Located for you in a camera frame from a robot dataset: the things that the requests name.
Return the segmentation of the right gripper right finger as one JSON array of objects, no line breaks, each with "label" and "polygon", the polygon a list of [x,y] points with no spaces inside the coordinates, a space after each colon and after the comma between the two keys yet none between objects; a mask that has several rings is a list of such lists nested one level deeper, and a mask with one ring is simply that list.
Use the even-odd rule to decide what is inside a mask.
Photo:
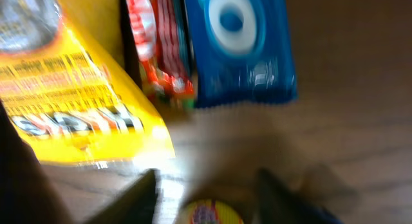
[{"label": "right gripper right finger", "polygon": [[312,205],[293,193],[269,170],[256,177],[259,221],[266,224],[342,224],[328,210]]}]

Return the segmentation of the yellow round candy tub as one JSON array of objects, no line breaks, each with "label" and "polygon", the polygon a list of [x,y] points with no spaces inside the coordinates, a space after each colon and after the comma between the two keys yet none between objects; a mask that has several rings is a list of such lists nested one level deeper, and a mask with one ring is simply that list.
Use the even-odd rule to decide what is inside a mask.
[{"label": "yellow round candy tub", "polygon": [[180,209],[175,224],[244,224],[242,217],[229,205],[204,199]]}]

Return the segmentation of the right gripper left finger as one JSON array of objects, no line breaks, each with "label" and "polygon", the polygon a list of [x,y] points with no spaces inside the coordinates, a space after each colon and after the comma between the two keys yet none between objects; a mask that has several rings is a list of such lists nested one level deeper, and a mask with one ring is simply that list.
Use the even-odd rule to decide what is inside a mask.
[{"label": "right gripper left finger", "polygon": [[87,224],[152,224],[158,198],[156,170],[147,170]]}]

